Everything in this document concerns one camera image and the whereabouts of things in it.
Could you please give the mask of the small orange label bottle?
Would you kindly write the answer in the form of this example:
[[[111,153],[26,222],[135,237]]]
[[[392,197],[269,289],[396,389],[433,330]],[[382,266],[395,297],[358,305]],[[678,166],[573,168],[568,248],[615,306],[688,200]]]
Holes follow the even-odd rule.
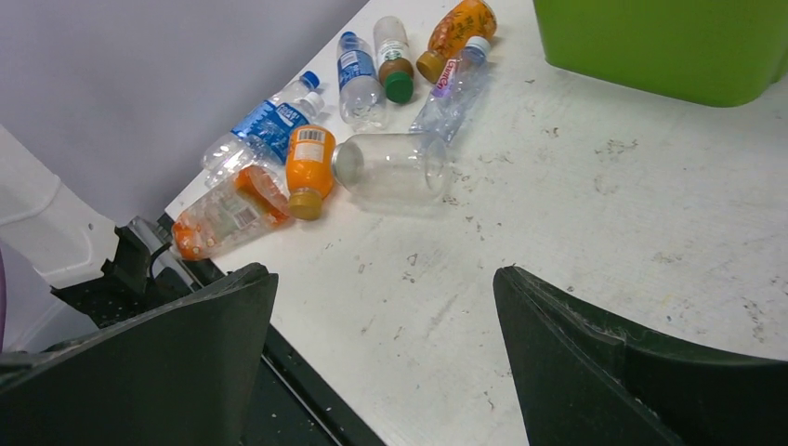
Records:
[[[285,163],[290,215],[307,221],[322,216],[323,203],[335,179],[331,160],[335,136],[318,125],[297,127],[290,137]]]

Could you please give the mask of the crushed purple label clear bottle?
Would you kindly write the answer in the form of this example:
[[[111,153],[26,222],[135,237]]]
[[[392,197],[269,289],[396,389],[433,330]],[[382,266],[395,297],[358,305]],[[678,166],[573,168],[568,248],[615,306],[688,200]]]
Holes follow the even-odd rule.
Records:
[[[430,133],[450,144],[467,114],[489,83],[490,42],[481,36],[468,39],[447,62],[439,80],[411,123],[411,133]]]

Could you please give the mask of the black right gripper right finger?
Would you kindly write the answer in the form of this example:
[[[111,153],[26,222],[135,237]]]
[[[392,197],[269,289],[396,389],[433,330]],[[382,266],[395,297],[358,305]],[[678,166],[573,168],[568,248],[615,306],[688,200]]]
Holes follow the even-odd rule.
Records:
[[[493,294],[532,445],[783,445],[785,361],[709,348],[510,266]]]

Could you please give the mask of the clear jar silver lid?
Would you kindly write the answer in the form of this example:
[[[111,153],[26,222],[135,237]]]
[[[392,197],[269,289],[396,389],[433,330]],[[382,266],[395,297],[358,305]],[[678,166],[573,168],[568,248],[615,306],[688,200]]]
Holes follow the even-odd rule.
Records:
[[[452,168],[443,139],[431,133],[357,134],[338,144],[335,181],[364,205],[424,205],[448,189]]]

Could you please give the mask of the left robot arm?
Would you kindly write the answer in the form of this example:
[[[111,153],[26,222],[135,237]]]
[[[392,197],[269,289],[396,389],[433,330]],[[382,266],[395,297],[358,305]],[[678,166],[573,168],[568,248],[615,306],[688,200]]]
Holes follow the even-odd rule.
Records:
[[[157,301],[145,243],[85,203],[6,129],[1,241],[31,264],[62,306],[98,328],[135,317]]]

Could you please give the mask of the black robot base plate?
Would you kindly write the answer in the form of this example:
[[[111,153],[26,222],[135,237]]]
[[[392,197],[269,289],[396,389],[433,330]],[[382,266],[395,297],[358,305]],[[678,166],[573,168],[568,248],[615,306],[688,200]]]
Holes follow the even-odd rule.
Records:
[[[278,278],[166,252],[172,220],[133,219],[98,277],[55,295],[102,336],[76,375],[82,445],[377,445],[269,324]]]

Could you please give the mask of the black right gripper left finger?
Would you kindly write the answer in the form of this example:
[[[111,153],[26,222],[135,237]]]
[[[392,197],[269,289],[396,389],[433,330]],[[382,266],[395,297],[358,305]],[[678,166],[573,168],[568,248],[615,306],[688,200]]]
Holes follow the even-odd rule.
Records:
[[[236,445],[279,278],[250,264],[37,353],[1,357],[5,445]]]

